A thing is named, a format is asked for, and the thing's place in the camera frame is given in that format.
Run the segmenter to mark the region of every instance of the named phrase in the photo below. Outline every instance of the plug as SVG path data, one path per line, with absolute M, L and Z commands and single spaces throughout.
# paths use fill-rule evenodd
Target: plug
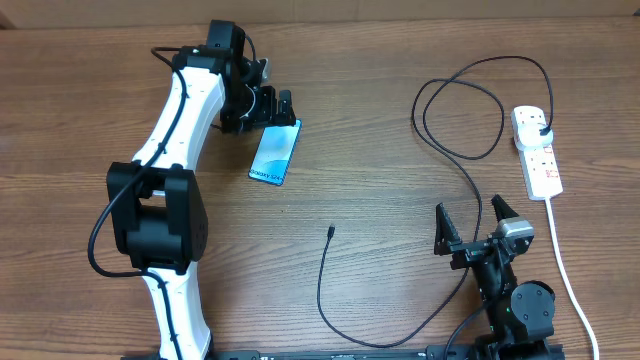
M 543 133 L 547 127 L 544 111 L 535 106 L 518 106 L 511 112 L 516 147 L 520 151 L 548 146 L 553 142 L 553 130 Z

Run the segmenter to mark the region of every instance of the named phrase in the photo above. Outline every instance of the smartphone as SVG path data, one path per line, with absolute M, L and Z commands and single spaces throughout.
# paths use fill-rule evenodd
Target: smartphone
M 300 120 L 296 120 L 294 126 L 273 126 L 264 129 L 256 157 L 249 170 L 249 177 L 272 185 L 284 184 L 301 127 Z

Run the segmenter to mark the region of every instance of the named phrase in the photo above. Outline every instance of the white power strip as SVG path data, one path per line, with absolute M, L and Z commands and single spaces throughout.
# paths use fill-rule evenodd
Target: white power strip
M 529 199 L 544 200 L 560 194 L 562 182 L 551 146 L 553 130 L 540 135 L 547 124 L 544 112 L 533 106 L 518 106 L 511 112 L 511 124 Z
M 567 272 L 562 263 L 560 247 L 558 246 L 556 225 L 551 208 L 551 198 L 562 192 L 562 182 L 560 181 L 560 173 L 558 172 L 558 163 L 556 162 L 553 147 L 551 146 L 553 132 L 550 131 L 547 135 L 540 135 L 540 129 L 546 126 L 546 120 L 544 112 L 533 106 L 518 106 L 513 109 L 513 112 L 511 112 L 511 124 L 513 125 L 516 147 L 520 154 L 520 163 L 522 164 L 522 172 L 524 174 L 525 184 L 527 185 L 529 199 L 544 200 L 545 202 L 547 215 L 549 217 L 549 228 L 551 230 L 551 242 L 553 243 L 553 251 L 556 255 L 556 262 L 558 263 L 562 281 L 567 288 L 571 303 L 575 307 L 576 312 L 580 316 L 580 320 L 582 320 L 589 334 L 591 346 L 593 347 L 593 358 L 594 360 L 599 360 L 600 350 L 598 349 L 596 335 L 573 293 Z

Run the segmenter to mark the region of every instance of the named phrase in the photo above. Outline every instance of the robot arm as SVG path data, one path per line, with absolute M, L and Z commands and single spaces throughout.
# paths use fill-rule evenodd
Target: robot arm
M 183 169 L 195 171 L 207 131 L 224 105 L 224 82 L 219 74 L 211 73 L 208 69 L 185 67 L 180 71 L 187 83 L 189 97 L 185 102 L 178 125 L 166 145 L 165 152 L 153 166 L 169 169 L 174 164 L 178 164 Z M 176 74 L 173 74 L 167 104 L 149 140 L 133 157 L 134 162 L 140 161 L 144 164 L 156 152 L 158 143 L 162 141 L 173 121 L 181 95 L 180 80 Z
M 211 355 L 213 340 L 202 314 L 197 279 L 208 219 L 194 171 L 214 118 L 219 115 L 224 133 L 296 122 L 291 94 L 282 91 L 277 101 L 271 86 L 261 86 L 268 80 L 268 61 L 242 56 L 245 37 L 231 22 L 212 21 L 206 45 L 182 47 L 173 57 L 187 92 L 180 118 L 163 153 L 138 183 L 120 195 L 111 211 L 118 250 L 129 255 L 133 267 L 148 274 L 143 278 L 162 338 L 158 354 L 138 359 L 201 360 Z M 133 181 L 141 164 L 153 159 L 174 121 L 182 92 L 174 73 L 169 98 L 146 144 L 132 163 L 111 165 L 110 200 Z M 166 206 L 141 204 L 141 198 L 152 195 L 163 196 Z M 164 289 L 159 287 L 160 279 Z

